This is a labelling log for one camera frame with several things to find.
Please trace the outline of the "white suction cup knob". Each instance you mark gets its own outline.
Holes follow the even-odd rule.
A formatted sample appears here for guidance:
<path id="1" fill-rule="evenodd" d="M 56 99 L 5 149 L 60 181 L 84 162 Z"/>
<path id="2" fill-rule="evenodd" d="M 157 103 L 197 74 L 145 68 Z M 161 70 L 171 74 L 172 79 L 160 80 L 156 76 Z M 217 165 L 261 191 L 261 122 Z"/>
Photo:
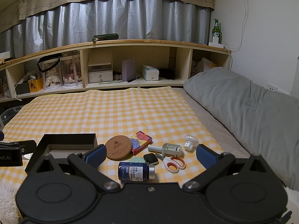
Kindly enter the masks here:
<path id="1" fill-rule="evenodd" d="M 191 135 L 185 135 L 184 140 L 185 140 L 184 149 L 189 152 L 191 152 L 193 148 L 196 148 L 199 144 L 199 140 Z"/>

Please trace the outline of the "black cardboard box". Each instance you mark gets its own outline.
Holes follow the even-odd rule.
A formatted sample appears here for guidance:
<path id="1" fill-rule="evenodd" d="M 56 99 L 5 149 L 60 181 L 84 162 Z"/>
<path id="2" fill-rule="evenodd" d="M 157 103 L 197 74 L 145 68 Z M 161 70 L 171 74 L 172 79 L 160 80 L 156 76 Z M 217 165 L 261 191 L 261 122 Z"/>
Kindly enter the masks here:
<path id="1" fill-rule="evenodd" d="M 43 154 L 51 154 L 63 172 L 70 173 L 67 161 L 72 153 L 87 153 L 98 145 L 95 133 L 45 134 L 27 163 L 25 172 L 30 173 Z"/>

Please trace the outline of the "round cork coaster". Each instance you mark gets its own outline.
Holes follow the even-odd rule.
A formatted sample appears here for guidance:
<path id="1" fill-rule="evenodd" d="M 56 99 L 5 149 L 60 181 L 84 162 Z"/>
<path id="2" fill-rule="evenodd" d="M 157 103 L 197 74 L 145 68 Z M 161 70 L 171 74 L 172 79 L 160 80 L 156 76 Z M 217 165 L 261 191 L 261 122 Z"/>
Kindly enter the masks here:
<path id="1" fill-rule="evenodd" d="M 124 135 L 113 136 L 105 143 L 105 146 L 110 160 L 121 160 L 132 151 L 131 140 Z"/>

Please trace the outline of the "orange handled scissors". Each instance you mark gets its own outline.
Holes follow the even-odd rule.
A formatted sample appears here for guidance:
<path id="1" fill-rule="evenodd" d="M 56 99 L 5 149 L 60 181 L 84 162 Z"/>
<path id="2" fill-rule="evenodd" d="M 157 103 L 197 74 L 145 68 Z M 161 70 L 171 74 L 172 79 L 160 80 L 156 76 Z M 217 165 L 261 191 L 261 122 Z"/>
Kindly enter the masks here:
<path id="1" fill-rule="evenodd" d="M 180 170 L 184 170 L 186 168 L 186 163 L 180 157 L 166 157 L 158 153 L 156 153 L 155 156 L 163 161 L 165 168 L 170 173 L 178 173 Z"/>

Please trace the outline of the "blue supplement bottle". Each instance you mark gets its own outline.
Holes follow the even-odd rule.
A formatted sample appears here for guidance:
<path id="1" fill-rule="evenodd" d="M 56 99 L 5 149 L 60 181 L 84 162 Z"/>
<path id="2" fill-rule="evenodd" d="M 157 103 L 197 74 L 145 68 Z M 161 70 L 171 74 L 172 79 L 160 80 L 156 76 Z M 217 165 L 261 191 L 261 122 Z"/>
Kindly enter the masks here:
<path id="1" fill-rule="evenodd" d="M 120 162 L 118 165 L 118 178 L 120 181 L 144 182 L 154 180 L 155 167 L 140 162 Z"/>

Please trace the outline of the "grey plastic handle bracket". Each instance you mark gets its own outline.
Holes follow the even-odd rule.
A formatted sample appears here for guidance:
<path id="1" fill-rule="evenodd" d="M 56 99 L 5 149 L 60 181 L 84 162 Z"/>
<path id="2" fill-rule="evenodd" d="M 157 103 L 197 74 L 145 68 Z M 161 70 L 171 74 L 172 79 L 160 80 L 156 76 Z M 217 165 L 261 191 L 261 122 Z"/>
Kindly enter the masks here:
<path id="1" fill-rule="evenodd" d="M 171 155 L 180 157 L 182 154 L 182 147 L 177 144 L 164 143 L 163 146 L 148 145 L 147 149 L 150 152 L 161 153 L 163 156 Z"/>

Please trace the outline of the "colourful card box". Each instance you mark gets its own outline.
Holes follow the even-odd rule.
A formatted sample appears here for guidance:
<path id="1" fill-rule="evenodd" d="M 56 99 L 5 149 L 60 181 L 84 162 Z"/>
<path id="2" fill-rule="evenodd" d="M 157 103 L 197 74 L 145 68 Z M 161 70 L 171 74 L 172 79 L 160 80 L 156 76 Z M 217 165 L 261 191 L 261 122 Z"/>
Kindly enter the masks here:
<path id="1" fill-rule="evenodd" d="M 138 131 L 135 135 L 130 137 L 130 141 L 132 144 L 132 154 L 137 155 L 152 143 L 152 137 L 146 135 L 143 131 Z"/>

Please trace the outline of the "green round disc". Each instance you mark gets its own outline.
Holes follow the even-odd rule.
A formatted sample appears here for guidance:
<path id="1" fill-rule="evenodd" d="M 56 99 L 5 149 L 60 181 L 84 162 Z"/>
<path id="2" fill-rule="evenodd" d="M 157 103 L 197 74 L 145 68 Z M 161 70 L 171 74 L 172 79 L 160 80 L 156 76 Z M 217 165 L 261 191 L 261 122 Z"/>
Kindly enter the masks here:
<path id="1" fill-rule="evenodd" d="M 145 160 L 142 157 L 133 157 L 129 159 L 131 163 L 145 163 Z"/>

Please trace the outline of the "white small drawer box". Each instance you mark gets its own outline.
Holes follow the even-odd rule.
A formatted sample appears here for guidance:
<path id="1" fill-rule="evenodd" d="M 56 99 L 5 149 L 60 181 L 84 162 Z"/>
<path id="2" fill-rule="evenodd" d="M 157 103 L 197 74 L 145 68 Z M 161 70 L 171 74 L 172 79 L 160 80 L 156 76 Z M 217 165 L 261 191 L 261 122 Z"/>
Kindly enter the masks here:
<path id="1" fill-rule="evenodd" d="M 113 81 L 112 54 L 90 54 L 88 61 L 89 83 Z"/>

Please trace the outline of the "clear doll display case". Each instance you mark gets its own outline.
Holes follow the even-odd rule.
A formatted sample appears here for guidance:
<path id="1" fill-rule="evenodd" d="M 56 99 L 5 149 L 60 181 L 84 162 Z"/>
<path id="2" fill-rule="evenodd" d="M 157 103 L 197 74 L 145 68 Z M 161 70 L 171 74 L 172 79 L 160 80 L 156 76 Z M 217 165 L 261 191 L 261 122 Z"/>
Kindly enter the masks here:
<path id="1" fill-rule="evenodd" d="M 79 51 L 57 53 L 41 57 L 37 63 L 43 78 L 43 89 L 73 88 L 82 84 Z"/>

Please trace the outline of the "wooden shelf unit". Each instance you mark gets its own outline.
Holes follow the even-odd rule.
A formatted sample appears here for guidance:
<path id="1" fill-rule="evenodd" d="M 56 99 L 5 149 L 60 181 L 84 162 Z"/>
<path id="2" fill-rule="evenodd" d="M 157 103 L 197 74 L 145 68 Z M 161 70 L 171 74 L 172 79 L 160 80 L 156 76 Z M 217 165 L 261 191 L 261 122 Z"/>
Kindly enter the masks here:
<path id="1" fill-rule="evenodd" d="M 82 75 L 80 85 L 61 86 L 46 91 L 41 89 L 37 92 L 20 95 L 16 93 L 15 85 L 25 75 L 25 67 L 29 63 L 37 62 L 44 56 L 69 52 L 79 52 L 79 54 L 68 56 L 66 59 L 80 60 Z M 196 43 L 152 39 L 120 39 L 62 46 L 10 60 L 2 65 L 1 75 L 7 78 L 10 97 L 1 99 L 1 102 L 93 89 L 182 86 L 191 77 L 192 62 L 199 61 L 204 57 L 215 63 L 216 66 L 226 69 L 230 66 L 228 50 Z M 139 77 L 131 82 L 115 80 L 114 78 L 110 81 L 90 80 L 92 71 L 95 71 L 97 77 L 114 76 L 116 72 L 122 71 L 122 62 L 125 60 L 135 61 L 133 70 L 136 73 L 141 73 L 144 65 L 159 69 L 159 79 L 148 81 Z"/>

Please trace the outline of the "white tissue box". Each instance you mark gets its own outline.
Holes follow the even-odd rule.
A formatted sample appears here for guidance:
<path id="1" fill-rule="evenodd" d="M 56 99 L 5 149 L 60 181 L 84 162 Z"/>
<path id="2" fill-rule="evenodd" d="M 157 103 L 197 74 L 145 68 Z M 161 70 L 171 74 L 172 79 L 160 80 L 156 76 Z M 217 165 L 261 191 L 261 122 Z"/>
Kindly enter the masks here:
<path id="1" fill-rule="evenodd" d="M 148 65 L 142 65 L 141 75 L 146 81 L 159 80 L 159 70 Z"/>

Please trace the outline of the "white power strip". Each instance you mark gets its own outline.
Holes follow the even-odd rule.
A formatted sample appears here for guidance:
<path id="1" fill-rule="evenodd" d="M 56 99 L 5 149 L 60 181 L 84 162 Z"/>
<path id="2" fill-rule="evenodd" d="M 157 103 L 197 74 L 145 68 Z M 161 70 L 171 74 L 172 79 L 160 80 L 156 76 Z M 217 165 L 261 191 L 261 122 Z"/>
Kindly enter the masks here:
<path id="1" fill-rule="evenodd" d="M 211 47 L 220 48 L 220 49 L 223 49 L 223 48 L 224 48 L 224 45 L 222 45 L 222 44 L 220 44 L 220 43 L 209 42 L 208 45 L 211 46 Z"/>

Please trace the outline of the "dark green lying bottle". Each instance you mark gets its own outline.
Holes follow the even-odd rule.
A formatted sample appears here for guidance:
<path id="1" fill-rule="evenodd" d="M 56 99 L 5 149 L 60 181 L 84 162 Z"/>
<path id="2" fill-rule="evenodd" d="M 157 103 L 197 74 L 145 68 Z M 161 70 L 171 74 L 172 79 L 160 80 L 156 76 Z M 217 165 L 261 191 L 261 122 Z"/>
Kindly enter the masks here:
<path id="1" fill-rule="evenodd" d="M 97 42 L 97 41 L 109 41 L 109 40 L 117 40 L 117 39 L 119 39 L 119 35 L 117 33 L 108 33 L 108 34 L 94 35 L 92 41 Z"/>

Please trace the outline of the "green glass bottle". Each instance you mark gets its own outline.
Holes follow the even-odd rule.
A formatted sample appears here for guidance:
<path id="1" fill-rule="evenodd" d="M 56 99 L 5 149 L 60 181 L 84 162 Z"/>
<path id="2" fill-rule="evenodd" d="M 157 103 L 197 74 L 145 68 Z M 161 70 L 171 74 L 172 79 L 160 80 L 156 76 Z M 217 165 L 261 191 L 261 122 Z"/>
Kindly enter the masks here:
<path id="1" fill-rule="evenodd" d="M 212 29 L 212 42 L 213 43 L 221 43 L 222 34 L 219 26 L 218 19 L 214 19 L 214 27 Z"/>

